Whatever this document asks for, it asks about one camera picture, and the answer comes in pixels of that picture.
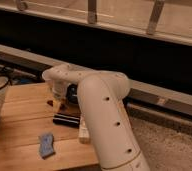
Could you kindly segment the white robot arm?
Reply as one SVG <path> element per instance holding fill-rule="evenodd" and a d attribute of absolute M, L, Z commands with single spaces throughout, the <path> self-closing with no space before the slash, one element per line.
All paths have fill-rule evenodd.
<path fill-rule="evenodd" d="M 61 99 L 68 83 L 77 85 L 77 99 L 102 171 L 151 171 L 134 136 L 123 99 L 129 78 L 121 72 L 73 70 L 69 64 L 46 69 L 54 97 Z"/>

